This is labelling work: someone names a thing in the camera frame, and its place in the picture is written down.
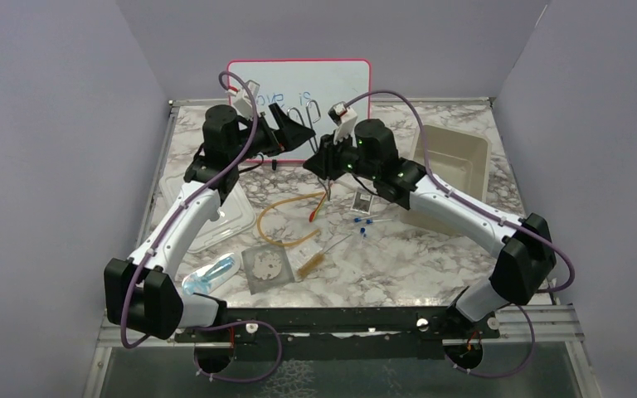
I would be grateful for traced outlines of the metal crucible tongs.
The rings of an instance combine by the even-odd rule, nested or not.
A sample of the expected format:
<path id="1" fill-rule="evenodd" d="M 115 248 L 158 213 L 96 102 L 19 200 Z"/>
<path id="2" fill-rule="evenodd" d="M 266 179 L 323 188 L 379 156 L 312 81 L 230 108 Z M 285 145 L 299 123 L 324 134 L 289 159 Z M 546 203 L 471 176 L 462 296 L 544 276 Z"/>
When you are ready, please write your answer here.
<path id="1" fill-rule="evenodd" d="M 298 122 L 304 127 L 309 127 L 310 129 L 314 129 L 314 124 L 321 120 L 319 103 L 315 99 L 310 99 L 308 101 L 308 103 L 304 106 L 304 111 L 301 111 L 297 107 L 289 107 L 287 114 L 288 116 L 296 114 Z M 323 180 L 321 177 L 318 177 L 317 180 L 319 185 L 324 189 L 326 199 L 330 200 L 332 195 L 330 181 Z"/>

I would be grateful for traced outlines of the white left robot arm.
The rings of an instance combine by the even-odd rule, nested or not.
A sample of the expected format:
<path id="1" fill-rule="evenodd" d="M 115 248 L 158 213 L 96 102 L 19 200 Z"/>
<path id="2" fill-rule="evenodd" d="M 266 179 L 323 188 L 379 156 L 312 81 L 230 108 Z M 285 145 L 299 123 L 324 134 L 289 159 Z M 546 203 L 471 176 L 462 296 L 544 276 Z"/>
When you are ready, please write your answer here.
<path id="1" fill-rule="evenodd" d="M 238 182 L 239 163 L 259 154 L 271 158 L 314 138 L 310 127 L 290 118 L 277 104 L 263 113 L 243 115 L 228 104 L 209 108 L 202 144 L 183 176 L 175 202 L 155 230 L 127 258 L 104 269 L 105 308 L 121 332 L 167 339 L 179 328 L 196 327 L 207 340 L 227 330 L 226 302 L 209 294 L 185 294 L 173 282 L 200 229 L 219 210 Z"/>

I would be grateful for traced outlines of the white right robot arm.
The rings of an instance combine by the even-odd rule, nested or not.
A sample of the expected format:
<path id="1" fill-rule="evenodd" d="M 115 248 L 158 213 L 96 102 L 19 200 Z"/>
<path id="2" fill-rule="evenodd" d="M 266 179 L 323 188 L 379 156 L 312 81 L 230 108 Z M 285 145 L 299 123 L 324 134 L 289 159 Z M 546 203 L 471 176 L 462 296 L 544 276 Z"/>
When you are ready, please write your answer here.
<path id="1" fill-rule="evenodd" d="M 445 326 L 456 337 L 468 336 L 497 309 L 528 304 L 555 266 L 543 217 L 499 211 L 447 184 L 400 156 L 393 132 L 378 119 L 359 122 L 353 138 L 337 142 L 324 135 L 303 167 L 322 180 L 347 173 L 366 178 L 380 198 L 440 220 L 495 258 L 492 274 L 466 288 L 446 311 Z"/>

